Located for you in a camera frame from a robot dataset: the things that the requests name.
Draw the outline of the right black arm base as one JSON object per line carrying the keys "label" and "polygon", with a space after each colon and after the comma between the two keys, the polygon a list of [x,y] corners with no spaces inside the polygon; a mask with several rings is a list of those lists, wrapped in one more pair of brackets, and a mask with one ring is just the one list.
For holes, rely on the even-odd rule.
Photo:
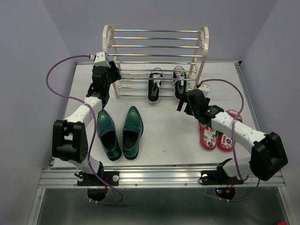
{"label": "right black arm base", "polygon": [[198,182],[204,186],[217,186],[215,193],[221,200],[233,200],[235,197],[235,185],[242,185],[244,181],[237,177],[228,177],[225,172],[218,170],[201,171]]}

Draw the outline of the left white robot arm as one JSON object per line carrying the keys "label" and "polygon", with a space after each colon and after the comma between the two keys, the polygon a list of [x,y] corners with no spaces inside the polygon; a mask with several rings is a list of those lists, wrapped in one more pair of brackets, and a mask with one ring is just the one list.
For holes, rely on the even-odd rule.
{"label": "left white robot arm", "polygon": [[67,118],[56,120],[52,130],[52,156],[75,165],[95,185],[104,181],[103,164],[90,155],[86,126],[96,122],[96,114],[108,103],[110,85],[121,78],[114,61],[108,66],[94,65],[92,83],[84,100],[73,97],[82,104]]}

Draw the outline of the black sneaker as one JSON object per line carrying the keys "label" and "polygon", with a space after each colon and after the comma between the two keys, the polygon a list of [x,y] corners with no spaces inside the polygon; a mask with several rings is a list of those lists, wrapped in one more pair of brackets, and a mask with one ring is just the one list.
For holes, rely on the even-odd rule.
{"label": "black sneaker", "polygon": [[173,71],[175,98],[180,100],[187,88],[187,75],[182,66],[176,66]]}
{"label": "black sneaker", "polygon": [[148,100],[154,104],[159,99],[159,91],[162,84],[163,71],[161,68],[154,68],[148,80]]}

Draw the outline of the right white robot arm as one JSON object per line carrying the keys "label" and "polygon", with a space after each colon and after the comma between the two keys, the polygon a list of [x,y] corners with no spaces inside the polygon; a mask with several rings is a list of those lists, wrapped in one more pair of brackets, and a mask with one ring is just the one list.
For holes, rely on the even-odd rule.
{"label": "right white robot arm", "polygon": [[233,159],[219,164],[216,179],[226,183],[238,175],[254,175],[258,179],[268,181],[288,163],[288,158],[280,136],[274,132],[269,134],[257,131],[234,120],[227,112],[216,105],[209,105],[210,99],[199,90],[184,92],[177,110],[184,103],[184,112],[194,116],[201,124],[223,133],[240,144],[249,153],[249,158],[240,161],[236,166]]}

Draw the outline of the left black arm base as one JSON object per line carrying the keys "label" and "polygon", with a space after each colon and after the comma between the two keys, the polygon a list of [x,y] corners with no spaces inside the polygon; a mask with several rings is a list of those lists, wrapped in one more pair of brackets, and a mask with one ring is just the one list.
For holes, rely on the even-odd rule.
{"label": "left black arm base", "polygon": [[[119,185],[119,171],[104,171],[102,180],[116,187]],[[84,173],[82,171],[74,173],[77,178],[77,186],[87,188],[87,197],[94,203],[104,203],[108,196],[109,186],[100,181],[94,174]]]}

